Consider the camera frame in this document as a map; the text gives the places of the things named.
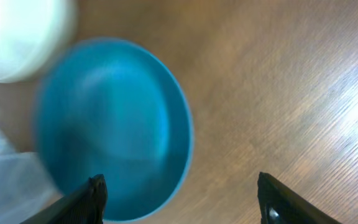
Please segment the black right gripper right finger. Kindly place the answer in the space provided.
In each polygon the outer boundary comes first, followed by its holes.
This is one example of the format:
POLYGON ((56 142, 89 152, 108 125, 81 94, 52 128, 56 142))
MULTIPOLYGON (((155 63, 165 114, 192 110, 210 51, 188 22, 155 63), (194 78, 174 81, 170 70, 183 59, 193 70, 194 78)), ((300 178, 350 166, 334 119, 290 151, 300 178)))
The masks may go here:
POLYGON ((261 224, 340 224, 268 173, 257 186, 261 224))

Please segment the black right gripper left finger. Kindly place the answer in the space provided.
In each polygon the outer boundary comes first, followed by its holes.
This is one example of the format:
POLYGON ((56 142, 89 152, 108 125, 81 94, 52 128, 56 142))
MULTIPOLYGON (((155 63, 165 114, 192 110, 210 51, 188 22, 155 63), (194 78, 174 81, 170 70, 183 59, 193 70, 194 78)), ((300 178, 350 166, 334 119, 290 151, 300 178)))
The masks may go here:
POLYGON ((103 224, 107 199, 104 175, 98 174, 21 224, 103 224))

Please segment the blue plate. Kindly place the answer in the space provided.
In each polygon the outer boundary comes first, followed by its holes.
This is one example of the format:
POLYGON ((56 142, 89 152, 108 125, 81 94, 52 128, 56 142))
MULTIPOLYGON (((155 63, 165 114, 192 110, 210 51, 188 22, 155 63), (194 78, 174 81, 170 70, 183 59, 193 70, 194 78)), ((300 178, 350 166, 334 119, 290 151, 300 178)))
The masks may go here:
POLYGON ((177 80, 148 50, 122 39, 84 40, 58 59, 40 87, 34 129, 61 193, 104 176, 104 217, 112 222, 164 207, 193 155, 191 111, 177 80))

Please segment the cream plate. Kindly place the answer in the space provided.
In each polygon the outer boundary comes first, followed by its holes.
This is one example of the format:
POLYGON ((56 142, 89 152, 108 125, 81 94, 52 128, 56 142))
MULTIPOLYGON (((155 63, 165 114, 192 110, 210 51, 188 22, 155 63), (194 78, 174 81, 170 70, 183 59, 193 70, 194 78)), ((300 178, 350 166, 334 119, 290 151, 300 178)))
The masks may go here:
POLYGON ((71 41, 77 12, 74 0, 0 0, 0 83, 49 67, 71 41))

